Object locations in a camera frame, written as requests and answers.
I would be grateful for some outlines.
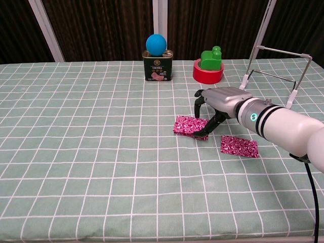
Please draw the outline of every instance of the red patterned cloth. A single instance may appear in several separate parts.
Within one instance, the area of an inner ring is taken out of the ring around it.
[[[176,123],[174,124],[173,127],[173,132],[179,135],[207,140],[208,136],[198,138],[198,137],[194,137],[192,134],[196,131],[203,129],[206,126],[208,121],[209,120],[207,119],[200,119],[200,118],[180,115],[176,119]]]
[[[259,157],[258,142],[232,136],[222,136],[221,152],[251,158]]]

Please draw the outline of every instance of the table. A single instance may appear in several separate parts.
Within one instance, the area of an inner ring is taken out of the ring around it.
[[[238,87],[248,60],[223,62],[215,86]],[[298,79],[305,64],[253,65]],[[192,78],[192,65],[174,61],[173,81],[162,83],[144,81],[141,61],[1,65],[0,241],[311,236],[310,183],[286,151],[235,119],[208,141],[173,134],[177,115],[193,116],[195,91],[211,87]],[[292,110],[324,122],[323,76],[312,62]],[[247,87],[279,105],[290,89],[257,73]],[[257,140],[261,157],[221,153],[221,135]],[[323,235],[324,175],[311,169]]]

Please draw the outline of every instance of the green toy block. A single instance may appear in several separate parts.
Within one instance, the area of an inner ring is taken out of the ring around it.
[[[211,51],[203,51],[200,58],[201,69],[209,71],[217,71],[221,69],[222,53],[219,46],[214,46]]]

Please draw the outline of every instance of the tin can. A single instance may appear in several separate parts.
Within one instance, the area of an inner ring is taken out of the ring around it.
[[[144,51],[142,57],[145,80],[170,81],[172,79],[172,51],[166,50],[161,57],[153,57],[148,51]]]

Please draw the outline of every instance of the brown curtain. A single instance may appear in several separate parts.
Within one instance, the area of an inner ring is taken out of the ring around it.
[[[168,49],[194,60],[220,46],[223,59],[249,58],[268,0],[169,0]]]
[[[66,61],[142,60],[152,0],[43,0]]]
[[[0,0],[0,64],[53,62],[28,0]]]
[[[278,0],[262,45],[285,51],[306,53],[324,67],[324,1]],[[258,58],[290,57],[260,51]]]

